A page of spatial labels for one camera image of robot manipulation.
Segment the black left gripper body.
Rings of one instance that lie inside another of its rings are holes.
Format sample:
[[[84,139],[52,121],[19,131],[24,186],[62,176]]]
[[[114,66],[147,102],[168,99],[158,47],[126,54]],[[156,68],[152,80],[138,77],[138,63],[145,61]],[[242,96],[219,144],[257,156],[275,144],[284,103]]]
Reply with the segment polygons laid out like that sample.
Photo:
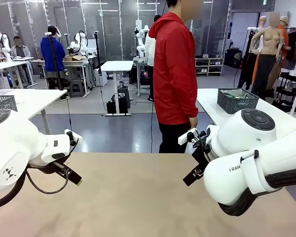
[[[63,164],[55,162],[55,161],[52,163],[49,163],[46,166],[37,166],[37,165],[33,165],[33,164],[28,164],[27,168],[38,169],[45,174],[57,173],[60,176],[64,176],[64,175],[66,176],[68,174],[68,169],[65,168],[65,166]]]

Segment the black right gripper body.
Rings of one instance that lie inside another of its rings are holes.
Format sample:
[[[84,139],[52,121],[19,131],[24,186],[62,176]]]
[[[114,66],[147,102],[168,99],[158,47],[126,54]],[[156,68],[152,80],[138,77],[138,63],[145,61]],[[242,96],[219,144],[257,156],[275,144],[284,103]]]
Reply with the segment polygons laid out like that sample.
[[[202,142],[196,142],[193,148],[195,148],[195,151],[192,153],[192,157],[198,162],[198,165],[203,166],[205,169],[211,161],[209,157],[210,146],[204,145]]]

